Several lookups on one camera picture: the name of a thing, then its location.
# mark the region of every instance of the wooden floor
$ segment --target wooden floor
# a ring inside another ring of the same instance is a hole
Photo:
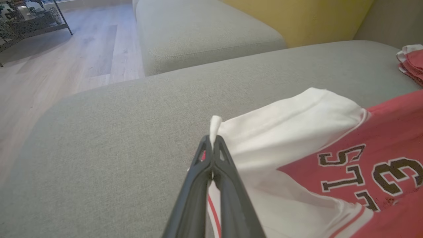
[[[67,29],[0,53],[0,186],[40,116],[60,99],[143,78],[131,4],[64,13]]]

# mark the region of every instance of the gray sofa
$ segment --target gray sofa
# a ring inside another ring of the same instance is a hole
[[[146,76],[286,48],[270,26],[219,0],[133,0]]]
[[[420,89],[398,71],[397,52],[311,45],[68,97],[37,122],[0,190],[0,237],[160,237],[212,115],[227,120],[309,87],[371,107]]]

